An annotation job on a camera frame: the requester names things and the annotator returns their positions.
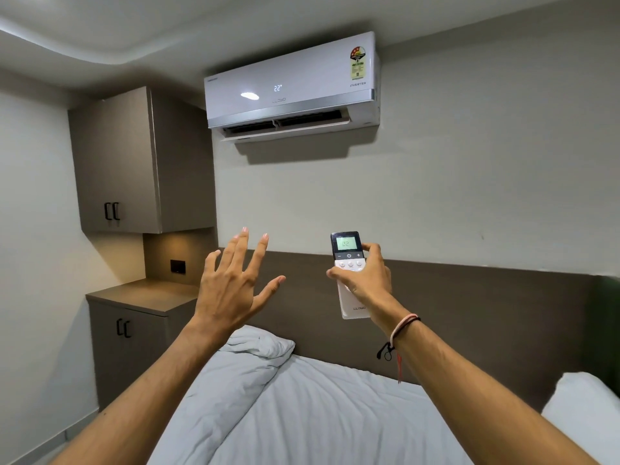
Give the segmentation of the grey wall cabinet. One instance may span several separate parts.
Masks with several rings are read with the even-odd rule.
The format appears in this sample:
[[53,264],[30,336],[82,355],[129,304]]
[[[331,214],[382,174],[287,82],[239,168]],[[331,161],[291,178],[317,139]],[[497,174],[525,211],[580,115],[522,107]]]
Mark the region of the grey wall cabinet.
[[[212,132],[204,109],[141,87],[71,109],[68,121],[84,233],[216,226]],[[119,202],[120,221],[105,219],[105,202]]]

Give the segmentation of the dark green wall panel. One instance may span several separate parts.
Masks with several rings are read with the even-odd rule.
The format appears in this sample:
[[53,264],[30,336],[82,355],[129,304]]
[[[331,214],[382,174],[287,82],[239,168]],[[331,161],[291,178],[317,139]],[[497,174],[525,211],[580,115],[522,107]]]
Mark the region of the dark green wall panel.
[[595,276],[585,305],[582,366],[620,397],[620,279]]

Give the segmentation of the person's right hand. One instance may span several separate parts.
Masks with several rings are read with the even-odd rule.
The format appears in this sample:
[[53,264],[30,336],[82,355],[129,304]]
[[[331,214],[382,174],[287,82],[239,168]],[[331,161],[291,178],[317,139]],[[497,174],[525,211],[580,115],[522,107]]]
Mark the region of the person's right hand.
[[359,297],[356,297],[370,313],[371,320],[386,336],[410,312],[392,295],[391,272],[384,264],[381,248],[377,243],[362,243],[368,253],[362,271]]

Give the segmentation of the person's left hand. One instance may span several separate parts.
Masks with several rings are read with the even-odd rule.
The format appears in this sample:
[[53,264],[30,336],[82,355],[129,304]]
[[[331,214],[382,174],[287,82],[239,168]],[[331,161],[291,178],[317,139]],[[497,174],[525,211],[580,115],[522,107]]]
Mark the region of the person's left hand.
[[253,297],[257,295],[255,286],[268,242],[268,234],[263,234],[250,262],[244,263],[243,273],[237,278],[229,278],[229,244],[221,250],[213,280],[202,286],[201,277],[195,313],[190,321],[192,328],[210,338],[226,338],[264,308],[253,307]]

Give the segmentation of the white bed sheet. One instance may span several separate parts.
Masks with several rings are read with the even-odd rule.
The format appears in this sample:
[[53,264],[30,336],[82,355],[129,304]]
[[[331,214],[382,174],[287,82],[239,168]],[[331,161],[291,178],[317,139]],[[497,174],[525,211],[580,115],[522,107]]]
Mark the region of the white bed sheet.
[[209,465],[473,465],[418,384],[293,355]]

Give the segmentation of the white air conditioner remote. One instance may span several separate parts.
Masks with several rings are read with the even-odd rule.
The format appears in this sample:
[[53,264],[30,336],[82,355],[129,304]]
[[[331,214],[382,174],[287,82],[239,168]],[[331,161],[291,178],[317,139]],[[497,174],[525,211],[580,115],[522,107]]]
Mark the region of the white air conditioner remote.
[[[334,266],[346,271],[360,272],[366,265],[360,235],[356,231],[330,234]],[[366,319],[368,309],[340,281],[337,282],[340,312],[345,320]]]

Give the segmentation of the person's right forearm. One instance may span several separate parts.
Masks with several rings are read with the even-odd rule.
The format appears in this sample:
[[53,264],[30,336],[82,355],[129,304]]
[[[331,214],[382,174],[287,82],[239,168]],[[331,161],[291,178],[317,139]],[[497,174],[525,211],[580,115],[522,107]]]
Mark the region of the person's right forearm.
[[403,318],[390,341],[475,465],[599,465],[417,316]]

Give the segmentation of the colourful label sticker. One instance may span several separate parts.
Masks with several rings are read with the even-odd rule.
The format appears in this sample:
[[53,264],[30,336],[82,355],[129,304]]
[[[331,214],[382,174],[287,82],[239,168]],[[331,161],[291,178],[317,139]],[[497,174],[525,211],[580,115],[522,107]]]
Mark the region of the colourful label sticker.
[[366,51],[361,46],[356,46],[350,53],[350,77],[351,80],[356,82],[366,76]]

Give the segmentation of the dark brown headboard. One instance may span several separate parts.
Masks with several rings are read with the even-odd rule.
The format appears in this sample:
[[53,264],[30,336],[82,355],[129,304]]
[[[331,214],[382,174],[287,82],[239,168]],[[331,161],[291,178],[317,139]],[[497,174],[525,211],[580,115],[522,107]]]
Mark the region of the dark brown headboard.
[[[595,277],[385,260],[392,292],[449,346],[541,410],[562,374],[582,371],[585,307]],[[295,342],[294,353],[397,378],[378,360],[386,336],[370,319],[344,320],[330,255],[268,250],[256,289],[286,280],[248,325]]]

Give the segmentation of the white wall air conditioner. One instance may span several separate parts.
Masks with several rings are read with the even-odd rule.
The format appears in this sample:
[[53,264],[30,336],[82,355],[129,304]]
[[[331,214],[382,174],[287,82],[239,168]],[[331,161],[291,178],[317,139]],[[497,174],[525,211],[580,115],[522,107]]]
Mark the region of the white wall air conditioner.
[[[351,50],[366,76],[350,77]],[[373,31],[204,79],[208,127],[223,141],[256,142],[378,126],[381,62]]]

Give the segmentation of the grey floor cabinet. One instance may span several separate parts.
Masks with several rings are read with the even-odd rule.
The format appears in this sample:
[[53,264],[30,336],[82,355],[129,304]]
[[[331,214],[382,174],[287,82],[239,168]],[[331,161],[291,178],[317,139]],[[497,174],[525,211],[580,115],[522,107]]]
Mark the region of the grey floor cabinet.
[[[142,279],[86,295],[98,409],[102,412],[178,337],[194,315],[198,287]],[[131,320],[132,337],[115,322]]]

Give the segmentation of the person's left forearm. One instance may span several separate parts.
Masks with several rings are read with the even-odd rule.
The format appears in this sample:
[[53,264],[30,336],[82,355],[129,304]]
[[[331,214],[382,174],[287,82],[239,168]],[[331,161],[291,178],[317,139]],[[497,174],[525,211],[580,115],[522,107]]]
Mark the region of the person's left forearm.
[[182,398],[234,328],[191,320],[49,465],[146,465]]

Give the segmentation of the white duvet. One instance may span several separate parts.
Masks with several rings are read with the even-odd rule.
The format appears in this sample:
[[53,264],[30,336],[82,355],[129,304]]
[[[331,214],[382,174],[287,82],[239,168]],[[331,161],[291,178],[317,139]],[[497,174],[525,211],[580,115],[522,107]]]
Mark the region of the white duvet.
[[147,465],[208,465],[295,346],[249,325],[233,332],[185,393]]

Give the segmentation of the white pillow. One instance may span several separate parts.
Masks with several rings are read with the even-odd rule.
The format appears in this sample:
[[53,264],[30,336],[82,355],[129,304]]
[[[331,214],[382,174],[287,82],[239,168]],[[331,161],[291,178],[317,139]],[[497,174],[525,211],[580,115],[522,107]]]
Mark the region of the white pillow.
[[620,465],[620,398],[597,377],[564,373],[541,414],[601,465]]

